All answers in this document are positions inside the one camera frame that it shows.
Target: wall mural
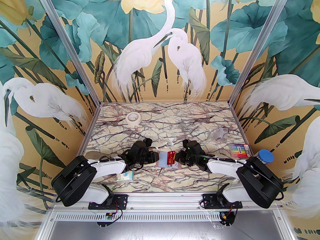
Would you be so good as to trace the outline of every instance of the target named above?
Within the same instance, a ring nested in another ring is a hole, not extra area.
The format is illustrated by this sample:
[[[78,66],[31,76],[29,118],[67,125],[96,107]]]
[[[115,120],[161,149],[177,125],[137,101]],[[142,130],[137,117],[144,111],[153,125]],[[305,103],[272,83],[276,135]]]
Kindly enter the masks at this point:
[[[288,0],[277,22],[287,34],[268,44],[233,105],[254,152],[273,152],[297,238],[310,240],[320,235],[319,23],[320,0]]]
[[[100,99],[139,102],[226,100],[274,0],[52,2]],[[266,46],[284,39],[283,26]],[[43,35],[65,54],[54,32]],[[61,67],[44,53],[46,64]]]
[[[52,42],[62,45],[39,0],[0,0],[1,239],[34,238],[51,179],[77,154],[96,109]]]

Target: red card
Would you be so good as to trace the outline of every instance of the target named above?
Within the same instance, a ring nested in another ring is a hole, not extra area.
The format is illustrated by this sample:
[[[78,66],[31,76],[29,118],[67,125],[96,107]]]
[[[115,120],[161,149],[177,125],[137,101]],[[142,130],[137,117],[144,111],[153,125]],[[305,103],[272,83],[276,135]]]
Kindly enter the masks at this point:
[[[167,165],[173,165],[175,163],[175,151],[168,152]]]

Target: vented metal panel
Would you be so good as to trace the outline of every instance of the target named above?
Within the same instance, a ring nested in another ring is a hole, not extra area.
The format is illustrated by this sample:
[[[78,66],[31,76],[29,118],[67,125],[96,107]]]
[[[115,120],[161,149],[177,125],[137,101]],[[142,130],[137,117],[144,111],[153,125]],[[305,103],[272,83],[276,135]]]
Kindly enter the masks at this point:
[[[58,212],[55,221],[64,222],[112,222],[117,219],[121,212],[115,215],[114,219],[106,219],[109,212]],[[119,222],[207,222],[220,221],[219,212],[128,212],[123,213]]]

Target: blue cap container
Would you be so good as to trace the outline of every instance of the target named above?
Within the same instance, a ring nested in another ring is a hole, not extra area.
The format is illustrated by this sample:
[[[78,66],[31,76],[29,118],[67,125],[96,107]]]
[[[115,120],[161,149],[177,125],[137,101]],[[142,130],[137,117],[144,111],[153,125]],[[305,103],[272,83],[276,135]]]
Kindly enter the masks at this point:
[[[255,154],[255,157],[258,157],[264,164],[271,163],[275,159],[273,154],[267,149],[261,149],[257,154]]]

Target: metal base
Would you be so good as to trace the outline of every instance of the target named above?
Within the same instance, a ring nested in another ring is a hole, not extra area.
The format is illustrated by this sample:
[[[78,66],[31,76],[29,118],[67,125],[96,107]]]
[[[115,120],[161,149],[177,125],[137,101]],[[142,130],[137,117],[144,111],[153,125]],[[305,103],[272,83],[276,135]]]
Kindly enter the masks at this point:
[[[88,205],[88,209],[89,210],[116,210],[117,207],[115,205],[115,202],[117,202],[119,208],[121,210],[125,210],[127,208],[128,195],[127,194],[115,194],[113,197],[111,206],[106,206],[105,202],[103,202],[101,204],[98,204],[95,202],[90,202]]]
[[[240,201],[237,202],[228,202],[226,201],[226,204],[224,205],[224,207],[222,207],[221,203],[219,203],[218,199],[217,199],[217,194],[216,193],[212,193],[212,194],[203,194],[203,208],[204,209],[221,209],[221,208],[230,208],[232,206],[232,209],[242,209],[242,203]]]

